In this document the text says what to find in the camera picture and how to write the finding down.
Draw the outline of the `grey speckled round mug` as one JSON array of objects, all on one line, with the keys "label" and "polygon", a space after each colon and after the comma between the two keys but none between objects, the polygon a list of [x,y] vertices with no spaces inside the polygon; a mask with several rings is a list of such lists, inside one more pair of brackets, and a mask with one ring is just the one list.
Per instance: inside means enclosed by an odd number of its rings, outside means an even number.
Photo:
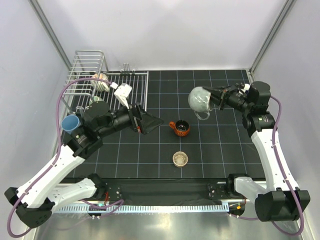
[{"label": "grey speckled round mug", "polygon": [[207,120],[214,108],[214,104],[211,102],[211,93],[202,86],[195,87],[189,93],[188,104],[195,116],[201,121]]}]

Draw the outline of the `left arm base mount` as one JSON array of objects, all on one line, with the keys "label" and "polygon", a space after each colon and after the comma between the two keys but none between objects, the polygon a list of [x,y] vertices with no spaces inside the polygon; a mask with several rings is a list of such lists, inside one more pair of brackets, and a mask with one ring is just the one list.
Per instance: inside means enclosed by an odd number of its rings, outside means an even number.
[{"label": "left arm base mount", "polygon": [[105,202],[116,202],[122,199],[122,187],[119,184],[107,183],[101,199]]}]

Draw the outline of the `mint green plastic cup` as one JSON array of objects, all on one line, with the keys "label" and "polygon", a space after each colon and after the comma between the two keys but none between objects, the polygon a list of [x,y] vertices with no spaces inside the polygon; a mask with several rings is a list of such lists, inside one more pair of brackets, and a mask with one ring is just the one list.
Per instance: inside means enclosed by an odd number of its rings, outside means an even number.
[{"label": "mint green plastic cup", "polygon": [[89,99],[89,105],[91,105],[92,103],[95,103],[95,102],[103,102],[103,101],[104,100],[101,97],[94,96],[93,98]]}]

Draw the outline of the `beige ribbed ceramic mug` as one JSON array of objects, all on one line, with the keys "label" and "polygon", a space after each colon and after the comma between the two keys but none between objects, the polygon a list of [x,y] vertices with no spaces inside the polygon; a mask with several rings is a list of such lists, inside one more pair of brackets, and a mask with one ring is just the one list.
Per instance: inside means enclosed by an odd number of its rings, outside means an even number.
[{"label": "beige ribbed ceramic mug", "polygon": [[90,83],[92,84],[93,87],[95,87],[95,90],[98,92],[109,92],[109,84],[106,82],[108,81],[108,76],[104,73],[100,73],[99,75],[96,73],[92,76]]}]

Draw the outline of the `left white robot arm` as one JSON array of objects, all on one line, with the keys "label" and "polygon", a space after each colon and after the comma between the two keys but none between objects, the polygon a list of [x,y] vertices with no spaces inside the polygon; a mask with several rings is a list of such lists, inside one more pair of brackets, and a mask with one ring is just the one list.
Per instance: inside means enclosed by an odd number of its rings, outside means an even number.
[{"label": "left white robot arm", "polygon": [[104,101],[92,103],[82,117],[75,119],[75,124],[65,127],[68,139],[56,155],[24,185],[10,187],[4,193],[14,207],[12,213],[31,229],[41,226],[55,211],[75,201],[104,198],[108,187],[96,173],[55,190],[61,180],[103,146],[104,137],[126,128],[146,135],[164,122],[139,103],[112,111]]}]

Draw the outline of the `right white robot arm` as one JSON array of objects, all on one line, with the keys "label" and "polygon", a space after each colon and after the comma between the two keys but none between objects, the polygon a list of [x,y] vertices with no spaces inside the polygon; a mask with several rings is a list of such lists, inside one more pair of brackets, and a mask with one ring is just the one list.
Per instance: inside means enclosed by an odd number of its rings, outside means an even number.
[{"label": "right white robot arm", "polygon": [[262,222],[297,221],[311,197],[301,190],[285,160],[278,133],[279,118],[268,111],[270,86],[262,81],[225,87],[204,87],[209,101],[223,110],[229,106],[242,113],[242,125],[252,140],[265,176],[262,187],[246,174],[230,174],[225,192],[230,198],[243,196],[254,204]]}]

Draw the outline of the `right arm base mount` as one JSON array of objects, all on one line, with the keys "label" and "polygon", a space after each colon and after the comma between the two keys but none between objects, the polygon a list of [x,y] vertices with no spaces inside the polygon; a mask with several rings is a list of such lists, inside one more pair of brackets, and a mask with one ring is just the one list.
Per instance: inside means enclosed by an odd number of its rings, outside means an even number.
[{"label": "right arm base mount", "polygon": [[226,194],[226,182],[217,181],[207,185],[208,197],[210,200],[226,200],[229,197]]}]

